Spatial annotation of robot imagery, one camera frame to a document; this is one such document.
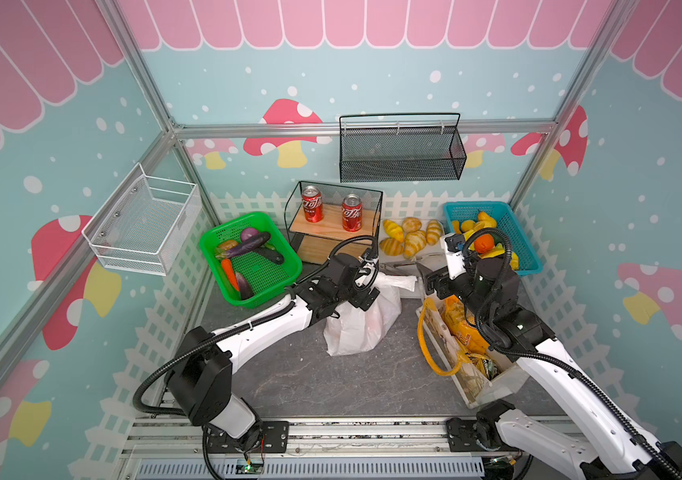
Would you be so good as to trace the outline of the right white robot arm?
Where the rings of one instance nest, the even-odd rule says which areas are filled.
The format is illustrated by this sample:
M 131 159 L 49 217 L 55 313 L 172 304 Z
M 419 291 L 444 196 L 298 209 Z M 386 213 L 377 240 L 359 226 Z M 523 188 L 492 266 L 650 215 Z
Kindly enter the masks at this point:
M 682 446 L 659 441 L 591 380 L 553 330 L 520 304 L 516 272 L 503 271 L 498 258 L 448 260 L 436 271 L 420 267 L 426 294 L 462 301 L 492 350 L 535 379 L 585 437 L 574 439 L 496 400 L 477 415 L 480 446 L 523 450 L 570 479 L 682 478 Z

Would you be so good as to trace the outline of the canvas tote bag yellow handles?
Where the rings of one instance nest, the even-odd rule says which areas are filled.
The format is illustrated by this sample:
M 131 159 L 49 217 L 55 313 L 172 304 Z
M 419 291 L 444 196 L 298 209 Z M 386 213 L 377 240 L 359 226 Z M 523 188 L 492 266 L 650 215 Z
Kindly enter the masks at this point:
M 517 393 L 529 375 L 482 338 L 456 296 L 430 295 L 418 310 L 417 336 L 431 370 L 450 379 L 471 409 Z

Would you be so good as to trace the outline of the orange carrot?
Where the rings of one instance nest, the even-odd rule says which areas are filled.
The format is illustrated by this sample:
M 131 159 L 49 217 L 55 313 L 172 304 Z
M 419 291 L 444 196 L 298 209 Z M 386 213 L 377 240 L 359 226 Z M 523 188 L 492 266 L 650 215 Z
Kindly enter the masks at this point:
M 222 270 L 224 271 L 224 273 L 226 275 L 226 278 L 227 278 L 229 284 L 232 286 L 232 288 L 236 292 L 239 292 L 240 288 L 239 288 L 238 280 L 236 277 L 236 272 L 235 272 L 235 269 L 233 267 L 232 261 L 228 258 L 223 259 L 221 261 L 221 267 L 222 267 Z

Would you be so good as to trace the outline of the purple onion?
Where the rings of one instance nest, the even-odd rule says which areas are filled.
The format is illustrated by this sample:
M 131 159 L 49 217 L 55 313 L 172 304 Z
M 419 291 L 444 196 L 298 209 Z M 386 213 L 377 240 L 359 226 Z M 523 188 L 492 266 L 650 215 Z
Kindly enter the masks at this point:
M 254 227 L 247 227 L 241 232 L 240 239 L 242 242 L 245 242 L 245 241 L 249 240 L 250 238 L 252 238 L 256 235 L 259 235 L 259 234 L 260 234 L 260 231 L 258 229 L 254 228 Z

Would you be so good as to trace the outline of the white plastic grocery bag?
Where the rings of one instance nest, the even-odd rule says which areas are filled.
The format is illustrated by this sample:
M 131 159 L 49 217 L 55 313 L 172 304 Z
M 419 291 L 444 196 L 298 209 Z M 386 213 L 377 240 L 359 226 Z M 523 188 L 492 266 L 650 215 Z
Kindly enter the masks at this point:
M 373 350 L 402 313 L 401 291 L 414 293 L 415 276 L 380 274 L 374 283 L 379 295 L 367 311 L 349 302 L 337 311 L 339 318 L 326 320 L 324 338 L 330 356 L 346 356 Z

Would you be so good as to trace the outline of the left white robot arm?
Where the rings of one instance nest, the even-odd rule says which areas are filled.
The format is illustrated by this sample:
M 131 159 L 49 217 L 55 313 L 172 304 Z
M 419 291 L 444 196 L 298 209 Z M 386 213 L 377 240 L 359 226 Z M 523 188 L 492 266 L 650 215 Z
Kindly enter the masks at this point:
M 264 312 L 212 333 L 197 328 L 179 349 L 179 361 L 165 375 L 167 389 L 191 424 L 217 429 L 251 449 L 263 422 L 232 391 L 233 376 L 249 360 L 283 338 L 329 317 L 343 306 L 369 309 L 379 295 L 373 286 L 378 260 L 346 253 L 331 256 L 312 275 L 286 288 L 286 296 Z

